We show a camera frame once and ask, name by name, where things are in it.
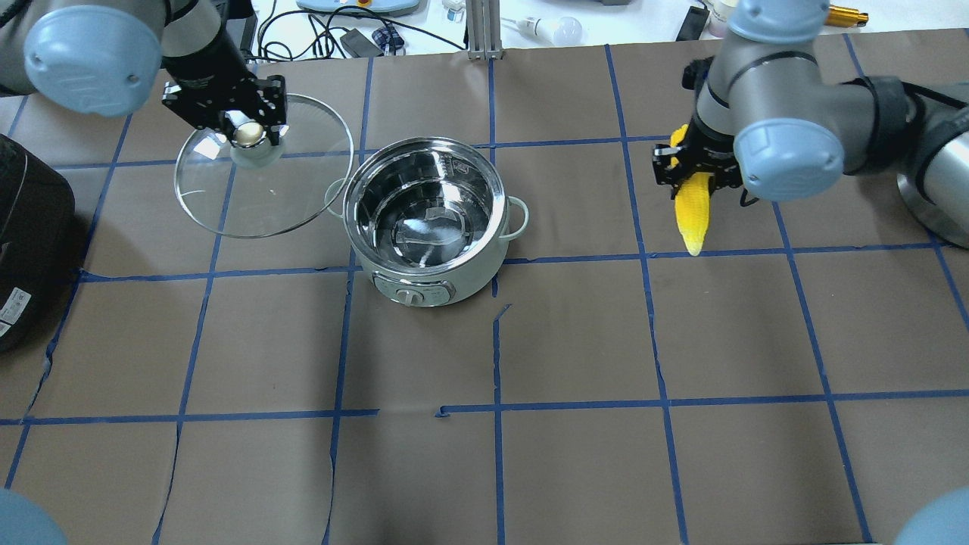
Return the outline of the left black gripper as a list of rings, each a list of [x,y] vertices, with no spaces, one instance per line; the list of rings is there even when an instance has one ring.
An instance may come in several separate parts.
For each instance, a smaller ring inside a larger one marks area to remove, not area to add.
[[[231,80],[227,86],[209,84],[191,89],[187,82],[166,84],[162,103],[198,130],[222,134],[231,145],[284,144],[288,131],[286,79],[271,75]]]

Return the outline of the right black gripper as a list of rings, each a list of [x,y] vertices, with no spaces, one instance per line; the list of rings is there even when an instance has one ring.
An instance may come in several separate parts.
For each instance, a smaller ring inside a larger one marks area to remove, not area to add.
[[[654,146],[653,172],[657,184],[669,187],[671,199],[698,173],[712,176],[707,182],[710,193],[742,186],[734,136],[714,131],[699,121],[690,121],[675,130],[668,144]]]

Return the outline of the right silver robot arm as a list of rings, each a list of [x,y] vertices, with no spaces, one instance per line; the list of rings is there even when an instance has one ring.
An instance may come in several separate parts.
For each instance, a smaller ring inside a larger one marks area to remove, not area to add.
[[[691,61],[688,123],[657,145],[652,168],[671,189],[689,255],[702,252],[712,194],[806,199],[844,176],[893,173],[916,220],[966,248],[967,83],[858,76],[826,84],[814,41],[827,1],[740,1],[716,55]]]

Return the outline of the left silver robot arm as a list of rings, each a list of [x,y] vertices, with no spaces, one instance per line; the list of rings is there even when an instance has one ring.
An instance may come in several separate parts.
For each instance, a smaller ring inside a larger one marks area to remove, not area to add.
[[[3,97],[122,117],[166,71],[162,102],[183,122],[236,148],[281,144],[286,83],[247,68],[211,1],[4,1],[1,38]]]

